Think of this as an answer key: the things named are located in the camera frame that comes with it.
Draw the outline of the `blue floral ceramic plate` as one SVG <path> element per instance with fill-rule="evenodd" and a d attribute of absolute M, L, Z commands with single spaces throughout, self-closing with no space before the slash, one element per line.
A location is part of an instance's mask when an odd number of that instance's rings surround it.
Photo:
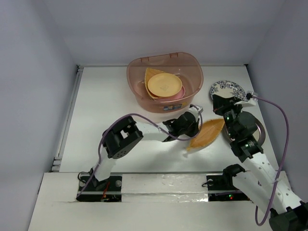
<path fill-rule="evenodd" d="M 213 95 L 218 95 L 223 98 L 236 97 L 243 101 L 246 97 L 246 92 L 239 84 L 233 81 L 220 80 L 211 85 L 209 95 L 211 100 L 213 100 Z"/>

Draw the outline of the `orange woven fish-shaped plate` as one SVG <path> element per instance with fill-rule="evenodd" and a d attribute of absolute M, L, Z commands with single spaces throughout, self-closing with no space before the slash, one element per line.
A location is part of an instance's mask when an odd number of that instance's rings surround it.
<path fill-rule="evenodd" d="M 211 119 L 202 124 L 199 134 L 190 141 L 187 151 L 204 148 L 210 145 L 221 133 L 225 125 L 224 119 Z"/>

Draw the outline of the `pink round plate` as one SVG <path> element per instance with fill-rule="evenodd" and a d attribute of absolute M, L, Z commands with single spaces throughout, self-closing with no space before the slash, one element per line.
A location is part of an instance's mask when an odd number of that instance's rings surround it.
<path fill-rule="evenodd" d="M 160 102 L 174 101 L 174 100 L 179 100 L 183 98 L 184 95 L 185 95 L 185 88 L 182 86 L 181 90 L 177 94 L 170 96 L 170 97 L 166 97 L 166 98 L 159 98 L 156 100 Z"/>

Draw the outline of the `yellow round plate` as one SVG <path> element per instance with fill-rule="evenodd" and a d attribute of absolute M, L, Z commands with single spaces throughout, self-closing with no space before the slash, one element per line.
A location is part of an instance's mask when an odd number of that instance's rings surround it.
<path fill-rule="evenodd" d="M 182 88 L 182 81 L 174 74 L 161 73 L 151 77 L 147 84 L 148 90 L 157 97 L 171 97 Z"/>

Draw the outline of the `brown rimmed cream plate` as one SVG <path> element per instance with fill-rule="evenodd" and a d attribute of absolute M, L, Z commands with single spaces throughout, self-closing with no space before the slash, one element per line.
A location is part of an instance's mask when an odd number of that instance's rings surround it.
<path fill-rule="evenodd" d="M 258 119 L 256 119 L 255 122 L 256 122 L 257 130 L 253 133 L 253 136 L 256 139 L 256 141 L 258 142 L 258 144 L 262 146 L 263 143 L 265 142 L 265 139 L 266 139 L 266 131 L 265 131 L 265 128 L 263 127 L 262 123 Z M 233 141 L 233 139 L 231 139 L 229 137 L 228 130 L 227 130 L 226 126 L 223 127 L 222 132 L 223 132 L 223 137 L 226 139 L 226 141 L 228 143 L 231 143 Z"/>

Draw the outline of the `orange woven fan-shaped plate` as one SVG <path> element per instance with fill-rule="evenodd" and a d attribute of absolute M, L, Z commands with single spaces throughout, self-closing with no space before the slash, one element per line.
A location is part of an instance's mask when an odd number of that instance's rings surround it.
<path fill-rule="evenodd" d="M 149 80 L 157 75 L 157 74 L 161 74 L 161 73 L 165 73 L 164 71 L 161 71 L 161 70 L 156 70 L 156 69 L 152 69 L 152 68 L 146 68 L 146 71 L 145 71 L 145 76 L 144 76 L 144 84 L 145 84 L 145 88 L 146 88 L 146 91 L 147 93 L 149 94 L 149 96 L 152 98 L 152 99 L 159 99 L 160 97 L 152 94 L 149 89 L 148 89 L 148 82 Z"/>

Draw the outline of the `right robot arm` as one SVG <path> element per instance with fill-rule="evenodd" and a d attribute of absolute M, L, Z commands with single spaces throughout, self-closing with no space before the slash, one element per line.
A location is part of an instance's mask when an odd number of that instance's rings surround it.
<path fill-rule="evenodd" d="M 242 110 L 244 105 L 255 106 L 260 97 L 250 92 L 244 101 L 217 94 L 212 99 L 213 112 L 223 117 L 232 139 L 231 150 L 241 162 L 223 170 L 222 185 L 240 190 L 256 205 L 256 212 L 263 212 L 263 219 L 256 221 L 258 226 L 268 221 L 273 231 L 306 231 L 307 203 L 280 179 L 282 167 L 275 169 L 271 165 L 253 136 L 257 129 L 256 118 Z"/>

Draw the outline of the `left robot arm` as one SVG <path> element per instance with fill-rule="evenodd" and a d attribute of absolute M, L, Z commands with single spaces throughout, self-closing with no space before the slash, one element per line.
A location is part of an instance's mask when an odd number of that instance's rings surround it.
<path fill-rule="evenodd" d="M 140 141 L 190 141 L 199 133 L 199 112 L 187 111 L 178 118 L 156 124 L 132 113 L 115 121 L 104 131 L 98 146 L 98 162 L 90 171 L 89 184 L 103 189 L 117 159 L 127 155 Z"/>

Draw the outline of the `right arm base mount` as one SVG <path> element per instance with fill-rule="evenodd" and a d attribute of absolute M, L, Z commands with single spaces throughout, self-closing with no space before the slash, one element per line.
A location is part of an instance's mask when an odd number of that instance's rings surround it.
<path fill-rule="evenodd" d="M 243 192 L 229 185 L 222 175 L 207 175 L 202 187 L 207 188 L 210 202 L 249 201 Z"/>

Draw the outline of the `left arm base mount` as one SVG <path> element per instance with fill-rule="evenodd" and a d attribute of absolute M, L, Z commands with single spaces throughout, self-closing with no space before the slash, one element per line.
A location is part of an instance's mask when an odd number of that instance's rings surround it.
<path fill-rule="evenodd" d="M 97 181 L 94 177 L 82 189 L 90 178 L 88 174 L 81 175 L 76 200 L 79 202 L 121 202 L 122 176 L 110 176 L 107 180 Z"/>

